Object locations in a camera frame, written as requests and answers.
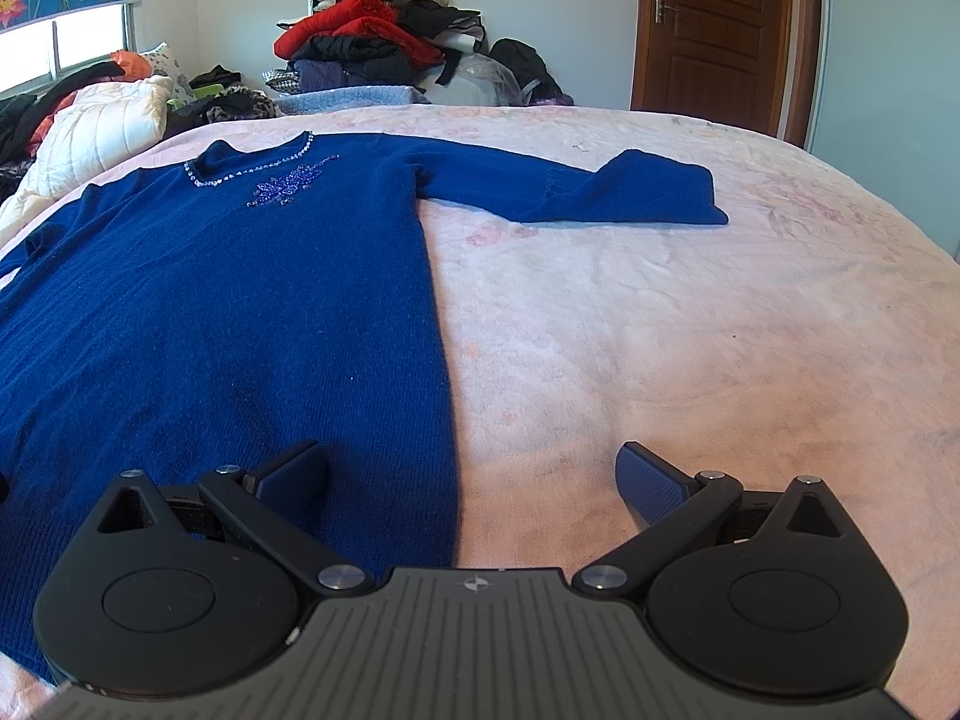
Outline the red garment on pile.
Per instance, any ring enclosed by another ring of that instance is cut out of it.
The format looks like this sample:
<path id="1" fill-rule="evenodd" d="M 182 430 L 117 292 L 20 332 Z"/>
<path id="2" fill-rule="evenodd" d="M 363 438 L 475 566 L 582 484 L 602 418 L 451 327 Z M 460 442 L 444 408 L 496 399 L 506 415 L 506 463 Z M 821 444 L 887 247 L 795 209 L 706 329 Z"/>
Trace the red garment on pile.
<path id="1" fill-rule="evenodd" d="M 415 70 L 444 62 L 443 52 L 423 37 L 405 31 L 398 24 L 398 11 L 382 0 L 342 0 L 327 10 L 304 16 L 275 39 L 274 54 L 291 60 L 298 49 L 317 36 L 382 39 L 400 47 Z"/>

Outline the orange garment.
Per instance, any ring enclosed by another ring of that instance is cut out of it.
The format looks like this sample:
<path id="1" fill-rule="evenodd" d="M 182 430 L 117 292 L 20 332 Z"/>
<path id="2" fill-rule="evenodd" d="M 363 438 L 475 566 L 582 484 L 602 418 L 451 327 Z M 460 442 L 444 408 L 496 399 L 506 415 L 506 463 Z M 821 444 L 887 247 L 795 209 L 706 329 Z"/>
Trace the orange garment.
<path id="1" fill-rule="evenodd" d="M 70 91 L 70 93 L 64 93 L 59 98 L 55 99 L 55 106 L 49 110 L 49 114 L 44 117 L 44 119 L 37 124 L 36 130 L 32 132 L 31 138 L 26 145 L 25 153 L 31 158 L 36 156 L 37 151 L 39 151 L 39 146 L 43 143 L 44 138 L 49 133 L 50 127 L 52 127 L 53 119 L 55 115 L 59 114 L 60 110 L 67 109 L 73 103 L 75 103 L 76 94 L 80 89 L 86 88 L 89 85 L 94 85 L 94 83 L 107 83 L 107 82 L 124 82 L 132 83 L 138 82 L 139 80 L 144 80 L 153 75 L 153 67 L 140 54 L 135 54 L 135 52 L 127 52 L 127 50 L 117 50 L 110 56 L 110 60 L 121 67 L 121 75 L 106 75 L 106 76 L 93 76 L 89 82 L 86 82 L 82 86 Z"/>

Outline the light blue quilted blanket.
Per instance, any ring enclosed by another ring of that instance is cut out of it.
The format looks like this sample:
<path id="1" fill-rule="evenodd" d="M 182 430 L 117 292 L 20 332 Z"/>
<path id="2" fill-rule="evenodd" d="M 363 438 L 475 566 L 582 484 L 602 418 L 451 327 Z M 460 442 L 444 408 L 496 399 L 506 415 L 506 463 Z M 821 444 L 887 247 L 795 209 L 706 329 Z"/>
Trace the light blue quilted blanket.
<path id="1" fill-rule="evenodd" d="M 430 99 L 411 86 L 345 86 L 311 93 L 283 94 L 275 99 L 281 114 L 311 115 L 360 107 L 402 107 L 428 104 Z"/>

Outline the pink floral bed sheet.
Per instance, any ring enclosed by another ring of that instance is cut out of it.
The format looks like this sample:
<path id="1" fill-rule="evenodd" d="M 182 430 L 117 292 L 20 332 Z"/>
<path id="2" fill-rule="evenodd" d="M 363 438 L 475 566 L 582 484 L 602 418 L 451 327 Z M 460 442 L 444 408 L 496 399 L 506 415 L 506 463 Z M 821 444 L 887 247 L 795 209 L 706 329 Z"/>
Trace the pink floral bed sheet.
<path id="1" fill-rule="evenodd" d="M 958 268 L 905 216 L 771 138 L 661 114 L 380 107 L 199 128 L 180 163 L 297 133 L 395 133 L 594 169 L 639 148 L 708 167 L 703 227 L 539 226 L 420 210 L 454 388 L 467 567 L 574 569 L 635 531 L 627 440 L 760 489 L 822 476 L 907 600 L 893 673 L 958 707 Z"/>

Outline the black garment by window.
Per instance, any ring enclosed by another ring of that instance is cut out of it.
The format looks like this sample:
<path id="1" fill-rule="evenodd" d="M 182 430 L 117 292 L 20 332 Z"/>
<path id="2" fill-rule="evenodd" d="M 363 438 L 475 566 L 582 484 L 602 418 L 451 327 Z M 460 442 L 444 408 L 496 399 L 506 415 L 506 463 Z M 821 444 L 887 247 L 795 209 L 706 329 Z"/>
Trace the black garment by window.
<path id="1" fill-rule="evenodd" d="M 0 160 L 2 163 L 20 158 L 25 153 L 26 145 L 31 140 L 41 122 L 59 105 L 62 99 L 70 93 L 80 91 L 85 86 L 107 78 L 121 78 L 124 71 L 119 64 L 106 60 L 89 67 L 82 68 L 60 78 L 57 83 L 37 96 L 37 94 L 16 94 L 2 101 L 2 148 Z"/>

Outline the floral print pillow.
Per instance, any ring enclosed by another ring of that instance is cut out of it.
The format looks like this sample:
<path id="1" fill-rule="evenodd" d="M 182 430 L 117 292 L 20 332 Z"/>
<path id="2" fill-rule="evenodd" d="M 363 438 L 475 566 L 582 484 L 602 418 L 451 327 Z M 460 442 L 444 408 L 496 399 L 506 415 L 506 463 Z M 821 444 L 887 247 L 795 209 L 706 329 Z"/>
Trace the floral print pillow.
<path id="1" fill-rule="evenodd" d="M 153 49 L 145 50 L 142 57 L 148 62 L 153 75 L 166 76 L 171 80 L 174 103 L 185 106 L 195 101 L 194 90 L 168 43 L 159 43 Z"/>

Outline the leopard print garment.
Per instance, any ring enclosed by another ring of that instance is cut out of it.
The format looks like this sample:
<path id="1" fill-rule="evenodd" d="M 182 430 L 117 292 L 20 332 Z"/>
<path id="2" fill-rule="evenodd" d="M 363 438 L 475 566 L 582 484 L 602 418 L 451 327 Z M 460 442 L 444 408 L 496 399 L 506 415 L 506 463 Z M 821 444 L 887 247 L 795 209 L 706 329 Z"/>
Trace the leopard print garment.
<path id="1" fill-rule="evenodd" d="M 176 137 L 194 128 L 218 122 L 262 121 L 276 119 L 281 110 L 274 99 L 258 89 L 231 86 L 220 93 L 197 99 L 173 110 L 167 116 L 166 138 Z"/>

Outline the blue knit sweater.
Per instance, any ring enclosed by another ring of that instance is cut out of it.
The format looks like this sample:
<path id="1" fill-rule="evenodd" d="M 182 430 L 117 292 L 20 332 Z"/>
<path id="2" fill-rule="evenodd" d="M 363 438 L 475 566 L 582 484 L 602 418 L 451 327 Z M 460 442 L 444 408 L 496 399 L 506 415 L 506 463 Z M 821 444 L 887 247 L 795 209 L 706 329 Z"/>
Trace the blue knit sweater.
<path id="1" fill-rule="evenodd" d="M 46 663 L 32 606 L 128 468 L 184 483 L 306 439 L 298 517 L 371 572 L 446 567 L 454 408 L 421 200 L 513 223 L 719 226 L 708 169 L 629 149 L 584 171 L 386 133 L 301 133 L 87 188 L 3 257 L 2 650 Z"/>

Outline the brown wooden door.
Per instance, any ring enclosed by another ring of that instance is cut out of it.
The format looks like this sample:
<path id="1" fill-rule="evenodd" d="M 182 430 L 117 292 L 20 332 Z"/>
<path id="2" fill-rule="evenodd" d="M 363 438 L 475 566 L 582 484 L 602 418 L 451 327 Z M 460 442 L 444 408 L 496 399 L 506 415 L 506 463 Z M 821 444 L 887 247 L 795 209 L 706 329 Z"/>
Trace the brown wooden door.
<path id="1" fill-rule="evenodd" d="M 823 0 L 638 0 L 631 107 L 807 140 Z"/>

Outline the black clothes pile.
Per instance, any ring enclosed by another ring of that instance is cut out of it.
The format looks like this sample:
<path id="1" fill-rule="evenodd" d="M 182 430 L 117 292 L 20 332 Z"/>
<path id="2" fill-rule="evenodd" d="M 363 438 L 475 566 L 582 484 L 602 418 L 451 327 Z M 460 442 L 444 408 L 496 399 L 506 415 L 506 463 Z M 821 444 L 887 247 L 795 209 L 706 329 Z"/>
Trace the black clothes pile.
<path id="1" fill-rule="evenodd" d="M 342 0 L 309 0 L 308 15 Z M 382 0 L 398 24 L 444 55 L 441 65 L 415 70 L 404 51 L 382 39 L 311 37 L 293 59 L 288 91 L 311 93 L 345 86 L 411 86 L 441 106 L 569 106 L 539 52 L 523 41 L 492 41 L 480 11 L 451 0 Z"/>

